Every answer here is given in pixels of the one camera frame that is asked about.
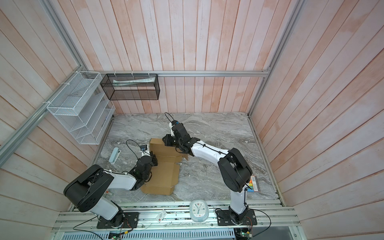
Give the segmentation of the brown cardboard box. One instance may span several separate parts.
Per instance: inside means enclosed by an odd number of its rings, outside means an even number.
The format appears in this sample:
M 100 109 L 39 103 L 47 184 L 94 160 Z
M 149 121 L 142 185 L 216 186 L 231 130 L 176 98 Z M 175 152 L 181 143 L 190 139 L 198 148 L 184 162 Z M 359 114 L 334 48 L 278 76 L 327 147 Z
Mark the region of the brown cardboard box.
M 173 193 L 179 181 L 181 162 L 188 155 L 181 154 L 174 147 L 167 147 L 162 139 L 152 138 L 150 150 L 156 156 L 158 165 L 152 167 L 152 178 L 141 187 L 144 194 L 165 195 Z

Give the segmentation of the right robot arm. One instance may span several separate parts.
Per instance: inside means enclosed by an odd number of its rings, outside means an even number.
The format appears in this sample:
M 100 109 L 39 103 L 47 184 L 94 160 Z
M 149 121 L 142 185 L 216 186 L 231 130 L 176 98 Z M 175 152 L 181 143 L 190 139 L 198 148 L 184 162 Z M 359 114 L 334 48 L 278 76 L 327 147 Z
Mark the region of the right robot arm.
M 204 141 L 191 137 L 184 125 L 176 120 L 169 123 L 170 134 L 163 137 L 167 147 L 174 147 L 181 154 L 209 161 L 219 167 L 225 185 L 231 190 L 229 210 L 240 216 L 247 210 L 246 188 L 253 175 L 252 169 L 241 152 L 211 146 Z

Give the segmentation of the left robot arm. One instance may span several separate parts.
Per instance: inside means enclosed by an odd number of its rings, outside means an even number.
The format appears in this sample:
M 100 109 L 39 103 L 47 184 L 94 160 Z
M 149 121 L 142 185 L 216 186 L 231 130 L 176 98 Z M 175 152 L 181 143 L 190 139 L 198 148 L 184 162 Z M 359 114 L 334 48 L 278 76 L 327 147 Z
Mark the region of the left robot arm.
M 158 160 L 153 152 L 143 153 L 127 173 L 107 171 L 99 165 L 93 165 L 65 187 L 64 195 L 80 212 L 92 212 L 112 221 L 123 213 L 118 205 L 104 197 L 106 191 L 138 190 L 150 180 L 152 167 L 157 165 Z

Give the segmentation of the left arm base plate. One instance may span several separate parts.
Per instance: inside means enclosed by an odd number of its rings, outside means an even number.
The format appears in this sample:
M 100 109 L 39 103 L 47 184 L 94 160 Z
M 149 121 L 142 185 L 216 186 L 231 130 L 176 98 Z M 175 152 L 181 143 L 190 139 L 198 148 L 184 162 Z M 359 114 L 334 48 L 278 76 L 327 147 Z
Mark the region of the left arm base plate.
M 97 229 L 134 229 L 138 225 L 139 212 L 118 212 L 111 220 L 99 218 Z

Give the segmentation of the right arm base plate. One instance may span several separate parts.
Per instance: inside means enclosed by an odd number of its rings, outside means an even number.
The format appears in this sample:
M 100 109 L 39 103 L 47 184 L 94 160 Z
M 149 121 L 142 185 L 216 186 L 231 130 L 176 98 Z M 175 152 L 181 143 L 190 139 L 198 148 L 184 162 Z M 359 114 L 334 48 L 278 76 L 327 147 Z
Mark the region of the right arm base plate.
M 219 226 L 257 225 L 254 210 L 246 209 L 242 214 L 238 215 L 231 209 L 215 209 L 215 214 L 217 216 L 217 223 Z

